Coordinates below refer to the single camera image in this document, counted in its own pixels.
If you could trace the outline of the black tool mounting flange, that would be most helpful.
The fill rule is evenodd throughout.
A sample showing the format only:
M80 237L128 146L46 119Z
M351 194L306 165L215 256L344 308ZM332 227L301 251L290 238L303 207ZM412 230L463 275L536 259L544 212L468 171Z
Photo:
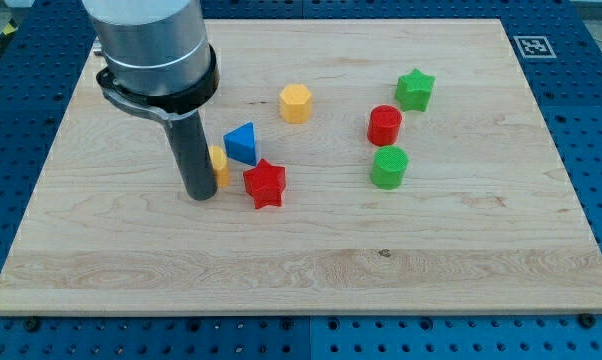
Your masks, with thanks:
M208 102L219 86L219 68L215 49L208 46L210 63L203 76L183 91L164 96L141 95L125 88L108 67L100 70L96 80L103 97L119 110L163 125L192 116Z

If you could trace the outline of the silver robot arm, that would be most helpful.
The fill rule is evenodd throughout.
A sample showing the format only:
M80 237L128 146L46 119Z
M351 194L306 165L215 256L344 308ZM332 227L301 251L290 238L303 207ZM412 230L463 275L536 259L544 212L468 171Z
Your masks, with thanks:
M161 124L185 190L207 200L217 184L199 109L219 70L198 0L82 0L106 66L96 76L118 109Z

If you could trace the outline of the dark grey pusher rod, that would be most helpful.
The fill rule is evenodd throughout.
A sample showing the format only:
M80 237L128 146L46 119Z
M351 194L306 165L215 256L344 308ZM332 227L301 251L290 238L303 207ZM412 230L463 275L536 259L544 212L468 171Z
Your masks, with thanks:
M170 114L164 130L187 194L197 201L214 196L217 183L199 112Z

